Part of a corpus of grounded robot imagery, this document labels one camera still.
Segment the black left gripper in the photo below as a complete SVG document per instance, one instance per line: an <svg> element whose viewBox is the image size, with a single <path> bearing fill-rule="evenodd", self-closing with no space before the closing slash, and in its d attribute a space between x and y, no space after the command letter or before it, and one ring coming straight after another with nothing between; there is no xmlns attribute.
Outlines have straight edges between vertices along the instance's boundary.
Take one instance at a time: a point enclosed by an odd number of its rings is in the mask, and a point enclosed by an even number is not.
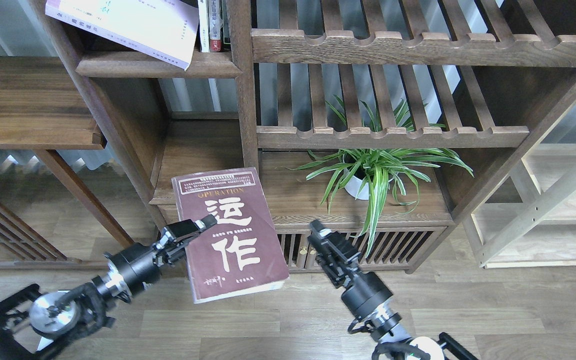
<svg viewBox="0 0 576 360"><path fill-rule="evenodd" d="M153 243L153 264L158 268L165 264L173 266L186 256L185 248L193 239L217 224L218 220L212 214L168 224L160 239Z"/></svg>

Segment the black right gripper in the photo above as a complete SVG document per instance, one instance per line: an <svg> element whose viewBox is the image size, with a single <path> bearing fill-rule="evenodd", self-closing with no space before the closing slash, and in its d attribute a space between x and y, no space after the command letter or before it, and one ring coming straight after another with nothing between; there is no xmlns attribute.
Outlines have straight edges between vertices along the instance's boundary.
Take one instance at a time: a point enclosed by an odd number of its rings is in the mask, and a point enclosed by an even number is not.
<svg viewBox="0 0 576 360"><path fill-rule="evenodd" d="M340 232L332 232L319 219L311 221L310 230L308 242L315 245L318 264L336 289L349 289L361 271L361 253Z"/></svg>

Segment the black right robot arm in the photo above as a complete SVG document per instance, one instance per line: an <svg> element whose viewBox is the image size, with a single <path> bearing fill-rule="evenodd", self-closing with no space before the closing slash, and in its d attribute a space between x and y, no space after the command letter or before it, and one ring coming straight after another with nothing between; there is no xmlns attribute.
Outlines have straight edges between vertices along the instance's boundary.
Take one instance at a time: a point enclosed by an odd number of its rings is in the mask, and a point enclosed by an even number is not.
<svg viewBox="0 0 576 360"><path fill-rule="evenodd" d="M369 333L377 342L373 360L383 354L390 360L444 360L448 350L458 360L476 356L457 340L442 332L438 340L412 337L400 323L402 317L391 307L393 293L375 272L363 272L361 253L338 231L325 227L318 219L310 223L308 241L317 251L317 262L332 285L344 287L341 300L354 319L347 332Z"/></svg>

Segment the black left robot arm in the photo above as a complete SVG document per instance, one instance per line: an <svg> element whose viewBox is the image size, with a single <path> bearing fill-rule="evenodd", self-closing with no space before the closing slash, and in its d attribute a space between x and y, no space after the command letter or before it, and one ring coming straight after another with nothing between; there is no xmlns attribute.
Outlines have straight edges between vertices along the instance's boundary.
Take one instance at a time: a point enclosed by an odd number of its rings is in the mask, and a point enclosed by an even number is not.
<svg viewBox="0 0 576 360"><path fill-rule="evenodd" d="M0 301L0 360L52 360L71 343L114 325L108 312L116 300L130 303L160 280L160 269L186 256L186 247L217 219L185 219L165 226L150 246L133 244L108 255L109 271L74 289L41 293L31 284ZM15 340L15 327L29 321L48 346L30 352Z"/></svg>

